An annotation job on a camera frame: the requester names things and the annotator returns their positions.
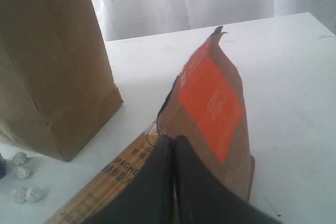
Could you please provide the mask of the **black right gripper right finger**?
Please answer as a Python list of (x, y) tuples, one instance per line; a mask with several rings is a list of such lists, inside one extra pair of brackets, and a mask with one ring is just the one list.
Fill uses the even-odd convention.
[(174, 139), (174, 175), (180, 223), (280, 223), (224, 186), (183, 135)]

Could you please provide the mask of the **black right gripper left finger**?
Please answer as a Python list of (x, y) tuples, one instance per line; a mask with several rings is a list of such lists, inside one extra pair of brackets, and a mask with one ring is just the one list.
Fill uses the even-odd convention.
[(159, 136), (140, 172), (113, 201), (90, 217), (89, 223), (172, 223), (172, 159), (172, 139)]

